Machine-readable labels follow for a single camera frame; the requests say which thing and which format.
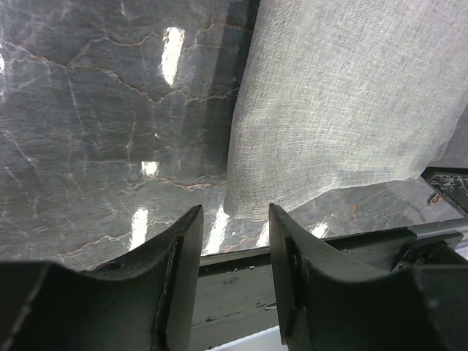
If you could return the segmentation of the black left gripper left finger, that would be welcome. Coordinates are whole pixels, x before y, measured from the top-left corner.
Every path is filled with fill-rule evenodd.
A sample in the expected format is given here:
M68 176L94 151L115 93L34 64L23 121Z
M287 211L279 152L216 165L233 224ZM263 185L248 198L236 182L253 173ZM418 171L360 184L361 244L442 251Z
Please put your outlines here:
M1 263L3 350L187 350L203 209L92 271Z

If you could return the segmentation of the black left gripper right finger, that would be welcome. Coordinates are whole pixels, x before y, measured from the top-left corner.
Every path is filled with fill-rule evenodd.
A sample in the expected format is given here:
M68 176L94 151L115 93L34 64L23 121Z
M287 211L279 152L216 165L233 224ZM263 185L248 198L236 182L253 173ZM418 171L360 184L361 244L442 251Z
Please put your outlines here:
M464 219L319 239L269 208L282 344L289 350L465 350Z

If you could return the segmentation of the grey cloth napkin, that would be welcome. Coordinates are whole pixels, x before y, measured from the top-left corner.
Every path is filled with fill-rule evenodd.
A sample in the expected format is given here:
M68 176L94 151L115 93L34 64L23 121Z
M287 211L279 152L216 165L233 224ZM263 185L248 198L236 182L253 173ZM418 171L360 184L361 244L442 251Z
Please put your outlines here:
M261 1L233 114L228 216L417 178L467 106L465 1Z

